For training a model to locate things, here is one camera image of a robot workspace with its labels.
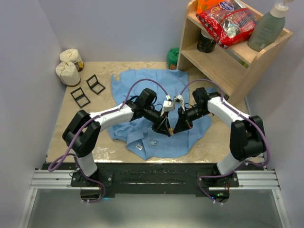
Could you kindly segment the green lidded container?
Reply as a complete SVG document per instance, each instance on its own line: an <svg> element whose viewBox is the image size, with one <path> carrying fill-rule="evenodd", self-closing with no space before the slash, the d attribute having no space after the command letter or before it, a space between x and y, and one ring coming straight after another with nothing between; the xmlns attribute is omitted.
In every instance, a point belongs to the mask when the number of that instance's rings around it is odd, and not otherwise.
<svg viewBox="0 0 304 228"><path fill-rule="evenodd" d="M174 70L177 67L179 48L172 48L167 54L167 68Z"/></svg>

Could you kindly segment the red candy bag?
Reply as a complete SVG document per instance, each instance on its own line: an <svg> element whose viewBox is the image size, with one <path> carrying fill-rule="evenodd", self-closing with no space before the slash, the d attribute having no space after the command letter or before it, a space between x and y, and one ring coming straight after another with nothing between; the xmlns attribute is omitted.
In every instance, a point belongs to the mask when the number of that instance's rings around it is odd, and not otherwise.
<svg viewBox="0 0 304 228"><path fill-rule="evenodd" d="M223 0L196 14L208 34L222 48L249 40L261 16L238 0Z"/></svg>

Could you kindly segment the blue button shirt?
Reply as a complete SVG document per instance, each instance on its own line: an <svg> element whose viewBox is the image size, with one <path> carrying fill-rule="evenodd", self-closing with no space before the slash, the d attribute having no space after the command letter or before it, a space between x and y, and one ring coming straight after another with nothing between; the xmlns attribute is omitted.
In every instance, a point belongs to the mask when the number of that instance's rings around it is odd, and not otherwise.
<svg viewBox="0 0 304 228"><path fill-rule="evenodd" d="M185 102L189 101L190 92L185 88L189 75L179 70L164 69L130 69L120 74L120 78L111 78L112 95L119 105L128 95L139 95L143 89L149 88L156 92L159 105L163 103L165 93L174 97L183 92ZM117 124L108 129L113 140L126 143L126 148L144 160L152 157L177 158L186 155L194 144L201 139L211 127L211 117L204 116L193 122L193 128L171 137L156 133L152 123L145 118L132 122ZM157 140L156 146L151 146L150 140Z"/></svg>

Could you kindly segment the orange snack box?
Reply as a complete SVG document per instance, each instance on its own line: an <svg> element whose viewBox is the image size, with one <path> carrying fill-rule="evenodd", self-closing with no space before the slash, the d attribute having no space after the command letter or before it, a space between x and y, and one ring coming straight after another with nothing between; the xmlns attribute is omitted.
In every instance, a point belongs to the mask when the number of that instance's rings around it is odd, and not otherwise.
<svg viewBox="0 0 304 228"><path fill-rule="evenodd" d="M197 14L200 14L216 5L218 5L221 0L198 0L197 2Z"/></svg>

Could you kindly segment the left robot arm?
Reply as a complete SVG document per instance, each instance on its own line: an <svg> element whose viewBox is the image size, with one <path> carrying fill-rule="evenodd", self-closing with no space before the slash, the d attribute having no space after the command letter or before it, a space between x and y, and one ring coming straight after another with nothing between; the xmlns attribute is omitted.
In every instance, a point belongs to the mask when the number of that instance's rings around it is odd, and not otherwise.
<svg viewBox="0 0 304 228"><path fill-rule="evenodd" d="M78 111L64 131L62 138L71 147L76 161L82 170L82 182L94 186L98 182L97 165L92 151L96 145L99 133L114 125L131 122L144 117L152 122L152 130L166 136L171 136L168 113L157 111L153 102L157 94L145 88L135 100L98 113Z"/></svg>

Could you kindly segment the wooden shelf unit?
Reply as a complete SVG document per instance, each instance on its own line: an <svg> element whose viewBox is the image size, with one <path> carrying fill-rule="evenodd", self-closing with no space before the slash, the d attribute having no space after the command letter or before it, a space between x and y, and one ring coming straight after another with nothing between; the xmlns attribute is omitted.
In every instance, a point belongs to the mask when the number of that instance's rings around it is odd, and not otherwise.
<svg viewBox="0 0 304 228"><path fill-rule="evenodd" d="M284 28L274 43L259 52L242 42L228 49L216 45L211 53L203 53L197 49L199 35L204 29L196 17L197 4L192 0L187 5L177 69L186 71L196 67L222 88L231 104L237 105L260 80L293 33Z"/></svg>

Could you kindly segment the white cloth bag rear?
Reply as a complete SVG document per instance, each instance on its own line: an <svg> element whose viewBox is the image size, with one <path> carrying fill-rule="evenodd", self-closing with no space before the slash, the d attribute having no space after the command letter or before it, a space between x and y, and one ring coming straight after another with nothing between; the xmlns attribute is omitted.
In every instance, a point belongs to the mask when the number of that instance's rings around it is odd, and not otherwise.
<svg viewBox="0 0 304 228"><path fill-rule="evenodd" d="M59 54L61 62L72 62L77 68L78 72L81 72L84 68L84 62L79 54L79 51L75 48L67 49Z"/></svg>

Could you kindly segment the dark jar on shelf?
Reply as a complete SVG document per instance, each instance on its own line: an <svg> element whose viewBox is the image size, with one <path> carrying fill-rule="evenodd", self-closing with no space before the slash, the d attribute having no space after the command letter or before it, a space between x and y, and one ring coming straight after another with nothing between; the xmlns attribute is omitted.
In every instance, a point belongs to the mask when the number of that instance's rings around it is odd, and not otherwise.
<svg viewBox="0 0 304 228"><path fill-rule="evenodd" d="M215 39L209 33L205 32L204 30L201 30L197 43L198 51L210 53L214 50L216 44L217 43Z"/></svg>

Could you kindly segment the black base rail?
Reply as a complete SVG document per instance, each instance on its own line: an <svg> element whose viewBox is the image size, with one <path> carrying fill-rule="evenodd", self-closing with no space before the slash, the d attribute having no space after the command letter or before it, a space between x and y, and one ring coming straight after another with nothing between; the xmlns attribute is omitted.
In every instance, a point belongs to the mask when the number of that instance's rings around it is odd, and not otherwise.
<svg viewBox="0 0 304 228"><path fill-rule="evenodd" d="M98 163L97 171L86 179L75 163L64 163L52 173L66 171L68 186L80 188L82 200L113 198L117 194L173 194L208 197L224 203L230 189L241 186L241 171L262 171L252 164L242 165L221 177L215 167L213 163Z"/></svg>

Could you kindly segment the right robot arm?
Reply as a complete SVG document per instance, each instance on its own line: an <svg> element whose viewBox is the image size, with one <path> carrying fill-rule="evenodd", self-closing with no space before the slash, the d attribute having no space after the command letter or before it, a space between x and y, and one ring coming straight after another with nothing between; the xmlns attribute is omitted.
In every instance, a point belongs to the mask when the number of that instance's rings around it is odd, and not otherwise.
<svg viewBox="0 0 304 228"><path fill-rule="evenodd" d="M228 182L228 174L237 169L247 159L266 152L263 121L259 116L249 116L221 97L218 92L208 93L205 88L196 89L192 96L195 105L186 109L183 96L175 96L180 103L178 121L173 133L180 133L193 127L193 121L213 114L230 128L229 154L216 165L217 172L212 174L214 185L221 187Z"/></svg>

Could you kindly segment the white cloth bag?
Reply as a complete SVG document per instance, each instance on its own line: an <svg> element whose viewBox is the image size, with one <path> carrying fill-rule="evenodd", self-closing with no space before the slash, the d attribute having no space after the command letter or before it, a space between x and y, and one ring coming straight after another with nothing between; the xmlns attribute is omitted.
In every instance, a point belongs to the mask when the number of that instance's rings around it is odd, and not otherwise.
<svg viewBox="0 0 304 228"><path fill-rule="evenodd" d="M61 62L57 65L55 72L57 76L60 78L61 82L66 86L76 86L80 83L79 72L74 65L74 63Z"/></svg>
<svg viewBox="0 0 304 228"><path fill-rule="evenodd" d="M61 62L72 62L77 68L78 72L81 72L84 68L84 62L79 54L79 51L75 48L67 49L59 54Z"/></svg>

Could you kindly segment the green pump bottle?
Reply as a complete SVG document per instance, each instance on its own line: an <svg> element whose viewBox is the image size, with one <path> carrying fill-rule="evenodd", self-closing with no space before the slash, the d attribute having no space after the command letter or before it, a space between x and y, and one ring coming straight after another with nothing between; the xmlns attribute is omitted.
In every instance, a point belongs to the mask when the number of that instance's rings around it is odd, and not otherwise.
<svg viewBox="0 0 304 228"><path fill-rule="evenodd" d="M288 3L291 2L293 1L280 0L267 14L263 15L248 40L247 44L251 49L261 51L277 39L285 26Z"/></svg>

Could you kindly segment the black stand rear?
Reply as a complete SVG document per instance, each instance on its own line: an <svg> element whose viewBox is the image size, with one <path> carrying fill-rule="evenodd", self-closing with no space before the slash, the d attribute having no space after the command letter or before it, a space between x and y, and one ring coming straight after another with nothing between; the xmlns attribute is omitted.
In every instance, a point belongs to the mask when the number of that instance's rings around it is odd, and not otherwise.
<svg viewBox="0 0 304 228"><path fill-rule="evenodd" d="M90 90L93 91L96 95L99 95L105 90L105 86L98 81L96 75L89 77L86 82Z"/></svg>

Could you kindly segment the black stand front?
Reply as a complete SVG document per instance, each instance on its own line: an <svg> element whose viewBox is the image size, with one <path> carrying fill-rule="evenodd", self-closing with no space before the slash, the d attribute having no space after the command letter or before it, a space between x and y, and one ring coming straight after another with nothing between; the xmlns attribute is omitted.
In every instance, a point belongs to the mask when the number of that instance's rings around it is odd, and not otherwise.
<svg viewBox="0 0 304 228"><path fill-rule="evenodd" d="M85 93L84 93L84 91L81 87L75 89L70 94L71 94L73 100L76 102L76 104L78 105L79 108L84 108L85 106L87 106L88 104L91 103L91 101L85 95Z"/></svg>

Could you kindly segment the black stand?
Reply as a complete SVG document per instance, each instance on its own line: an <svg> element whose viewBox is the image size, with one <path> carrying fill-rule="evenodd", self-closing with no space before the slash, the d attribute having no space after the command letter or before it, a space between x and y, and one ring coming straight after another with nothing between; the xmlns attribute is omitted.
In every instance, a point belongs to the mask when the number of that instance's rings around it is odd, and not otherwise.
<svg viewBox="0 0 304 228"><path fill-rule="evenodd" d="M76 104L78 105L79 108L84 108L85 106L87 106L88 104L91 103L91 101L85 95L85 93L84 93L84 91L81 87L75 89L70 94L71 94L73 100L76 102Z"/></svg>
<svg viewBox="0 0 304 228"><path fill-rule="evenodd" d="M93 91L96 95L99 95L105 90L105 86L98 81L96 75L89 77L86 82L90 90Z"/></svg>

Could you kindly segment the white cloth bag front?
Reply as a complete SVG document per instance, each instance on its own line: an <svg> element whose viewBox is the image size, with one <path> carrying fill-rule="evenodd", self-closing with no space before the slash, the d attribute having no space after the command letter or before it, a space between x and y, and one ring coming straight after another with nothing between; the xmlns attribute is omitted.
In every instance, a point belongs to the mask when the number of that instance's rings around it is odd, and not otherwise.
<svg viewBox="0 0 304 228"><path fill-rule="evenodd" d="M61 62L57 65L55 72L57 76L60 78L61 82L66 86L76 86L80 83L79 72L74 65L74 63Z"/></svg>

